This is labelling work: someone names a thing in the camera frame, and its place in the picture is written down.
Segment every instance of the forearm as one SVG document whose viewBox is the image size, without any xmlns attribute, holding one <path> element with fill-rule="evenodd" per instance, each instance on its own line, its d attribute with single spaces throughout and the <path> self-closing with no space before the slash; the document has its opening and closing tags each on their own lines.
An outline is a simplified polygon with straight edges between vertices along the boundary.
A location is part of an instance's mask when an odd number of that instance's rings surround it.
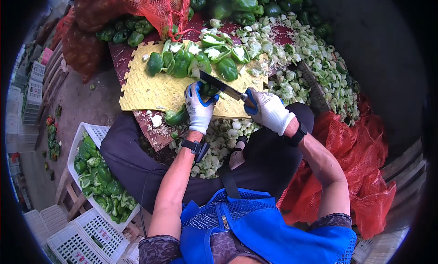
<svg viewBox="0 0 438 264">
<path fill-rule="evenodd" d="M 187 140 L 201 141 L 203 135 L 189 131 Z M 155 200 L 149 236 L 171 235 L 180 237 L 182 202 L 190 177 L 194 154 L 189 148 L 181 148 L 177 157 L 164 175 Z"/>
<path fill-rule="evenodd" d="M 286 129 L 285 135 L 293 136 L 297 129 L 298 121 L 293 119 Z M 310 134 L 303 137 L 298 147 L 322 185 L 318 216 L 322 217 L 334 212 L 349 214 L 348 183 L 336 158 Z"/>
</svg>

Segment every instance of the shirt sleeve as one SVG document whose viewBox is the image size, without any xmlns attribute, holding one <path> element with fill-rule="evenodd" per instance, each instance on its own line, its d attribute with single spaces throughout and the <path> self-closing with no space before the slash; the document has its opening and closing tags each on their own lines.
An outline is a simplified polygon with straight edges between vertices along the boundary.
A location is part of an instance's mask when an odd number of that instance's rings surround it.
<svg viewBox="0 0 438 264">
<path fill-rule="evenodd" d="M 343 213 L 333 213 L 323 216 L 314 223 L 312 223 L 309 229 L 307 229 L 307 232 L 324 226 L 342 226 L 351 229 L 351 224 L 352 221 L 349 215 Z"/>
<path fill-rule="evenodd" d="M 155 235 L 143 239 L 139 245 L 140 264 L 167 264 L 181 257 L 180 242 L 170 235 Z"/>
</svg>

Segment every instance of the cleaver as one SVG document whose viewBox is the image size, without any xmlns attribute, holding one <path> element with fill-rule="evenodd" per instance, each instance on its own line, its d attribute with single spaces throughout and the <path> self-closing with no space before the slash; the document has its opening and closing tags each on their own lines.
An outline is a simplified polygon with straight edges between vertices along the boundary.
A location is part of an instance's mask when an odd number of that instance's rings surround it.
<svg viewBox="0 0 438 264">
<path fill-rule="evenodd" d="M 216 87 L 217 89 L 234 98 L 235 100 L 242 100 L 248 107 L 255 109 L 254 103 L 248 98 L 248 95 L 246 93 L 241 93 L 237 91 L 231 86 L 223 83 L 219 79 L 212 77 L 211 75 L 201 70 L 199 70 L 199 78 L 209 83 L 211 86 Z"/>
</svg>

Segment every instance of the smartwatch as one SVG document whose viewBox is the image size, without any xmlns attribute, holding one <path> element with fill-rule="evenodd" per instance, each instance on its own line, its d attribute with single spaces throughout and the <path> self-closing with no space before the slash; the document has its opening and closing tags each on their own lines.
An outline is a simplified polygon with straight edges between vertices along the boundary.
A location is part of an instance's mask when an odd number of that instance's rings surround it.
<svg viewBox="0 0 438 264">
<path fill-rule="evenodd" d="M 194 154 L 194 162 L 199 163 L 210 148 L 210 144 L 198 141 L 183 140 L 182 147 L 189 148 Z"/>
<path fill-rule="evenodd" d="M 298 147 L 298 143 L 300 143 L 300 141 L 303 140 L 303 137 L 305 135 L 307 135 L 306 125 L 304 125 L 300 121 L 298 123 L 299 123 L 299 126 L 298 126 L 298 130 L 295 133 L 295 135 L 293 135 L 292 137 L 288 137 L 288 136 L 283 135 L 283 138 L 292 147 Z"/>
</svg>

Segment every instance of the blue rubber palm glove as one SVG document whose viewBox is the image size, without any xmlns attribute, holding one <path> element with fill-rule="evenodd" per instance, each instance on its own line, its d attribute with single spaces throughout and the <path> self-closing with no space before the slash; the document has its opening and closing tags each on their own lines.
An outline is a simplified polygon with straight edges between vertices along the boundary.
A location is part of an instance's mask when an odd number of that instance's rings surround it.
<svg viewBox="0 0 438 264">
<path fill-rule="evenodd" d="M 219 100 L 219 95 L 216 94 L 204 103 L 199 94 L 201 85 L 202 82 L 196 81 L 187 86 L 184 97 L 186 98 L 187 112 L 190 116 L 189 130 L 199 131 L 205 135 L 207 134 L 211 115 L 213 115 L 214 105 Z"/>
<path fill-rule="evenodd" d="M 244 105 L 245 112 L 256 123 L 262 124 L 282 136 L 295 114 L 289 113 L 281 99 L 270 92 L 257 92 L 254 88 L 249 87 L 246 93 L 255 109 Z"/>
</svg>

